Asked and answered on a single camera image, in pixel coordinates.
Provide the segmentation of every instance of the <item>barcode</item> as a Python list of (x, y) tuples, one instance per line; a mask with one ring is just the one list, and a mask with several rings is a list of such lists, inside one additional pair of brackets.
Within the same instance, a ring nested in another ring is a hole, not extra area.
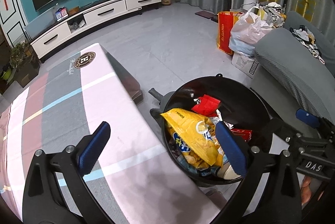
[(258, 66), (258, 62), (254, 61), (252, 63), (252, 66), (250, 67), (249, 73), (253, 75), (255, 73), (256, 69), (257, 69), (257, 66)]

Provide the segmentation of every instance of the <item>white tv cabinet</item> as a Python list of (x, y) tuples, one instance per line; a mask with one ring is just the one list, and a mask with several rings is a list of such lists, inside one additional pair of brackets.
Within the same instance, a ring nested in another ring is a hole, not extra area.
[[(35, 38), (31, 42), (31, 45), (36, 51), (38, 58), (41, 59), (56, 47), (96, 25), (141, 10), (143, 6), (159, 2), (161, 2), (161, 0), (110, 0), (100, 3), (52, 26), (46, 32)], [(86, 24), (71, 32), (68, 22), (71, 22), (73, 18), (80, 15), (83, 16)]]

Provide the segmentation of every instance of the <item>terracotta pot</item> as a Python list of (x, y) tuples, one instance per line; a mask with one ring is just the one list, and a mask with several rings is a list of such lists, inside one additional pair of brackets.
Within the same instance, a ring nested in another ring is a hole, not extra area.
[(163, 6), (170, 6), (171, 5), (171, 0), (162, 0), (162, 5)]

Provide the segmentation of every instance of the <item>gray stripe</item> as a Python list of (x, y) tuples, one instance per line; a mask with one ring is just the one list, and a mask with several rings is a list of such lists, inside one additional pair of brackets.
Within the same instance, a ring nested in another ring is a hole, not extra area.
[[(51, 69), (48, 75), (43, 106), (47, 106), (81, 87), (80, 70), (74, 68), (71, 75), (67, 71), (70, 67), (70, 61), (79, 56), (78, 54), (71, 57)], [(56, 104), (42, 114), (42, 149), (46, 153), (60, 152), (67, 145), (77, 145), (83, 136), (89, 134), (82, 93), (78, 93)], [(100, 168), (97, 162), (93, 170)], [(57, 174), (57, 177), (63, 178), (63, 175)], [(115, 201), (105, 178), (90, 181), (87, 185), (98, 203), (113, 221), (118, 220), (117, 223), (128, 223)], [(79, 213), (68, 188), (61, 188), (69, 209)]]

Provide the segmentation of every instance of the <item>metal screw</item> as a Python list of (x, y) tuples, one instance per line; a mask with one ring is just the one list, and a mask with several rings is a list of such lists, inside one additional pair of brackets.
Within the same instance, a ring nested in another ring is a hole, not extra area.
[(42, 153), (43, 153), (43, 150), (38, 149), (38, 150), (35, 151), (35, 156), (39, 157), (39, 156), (42, 155)]
[(72, 151), (74, 151), (74, 146), (73, 145), (68, 145), (66, 148), (65, 148), (65, 151), (67, 153), (71, 153)]
[(260, 152), (260, 149), (259, 149), (259, 147), (257, 147), (257, 146), (253, 146), (253, 147), (251, 147), (251, 151), (252, 151), (253, 153), (259, 153), (259, 152)]
[(289, 157), (291, 154), (290, 154), (290, 152), (288, 150), (283, 150), (283, 155), (285, 157)]

